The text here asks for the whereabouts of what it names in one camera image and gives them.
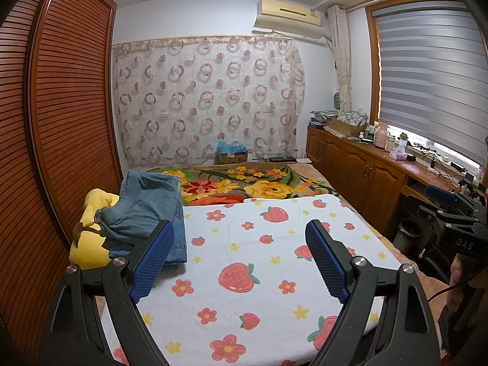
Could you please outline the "right human hand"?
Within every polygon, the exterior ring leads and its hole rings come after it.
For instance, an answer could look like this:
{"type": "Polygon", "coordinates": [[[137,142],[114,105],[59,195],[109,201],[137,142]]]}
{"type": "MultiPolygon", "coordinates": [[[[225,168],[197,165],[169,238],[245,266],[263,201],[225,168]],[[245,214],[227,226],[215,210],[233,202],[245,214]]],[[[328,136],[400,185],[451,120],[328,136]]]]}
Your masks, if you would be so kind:
{"type": "Polygon", "coordinates": [[[447,308],[450,311],[457,311],[461,306],[464,298],[464,289],[467,285],[471,285],[471,281],[475,278],[473,274],[467,272],[467,264],[464,256],[457,254],[451,265],[451,277],[447,292],[447,308]]]}

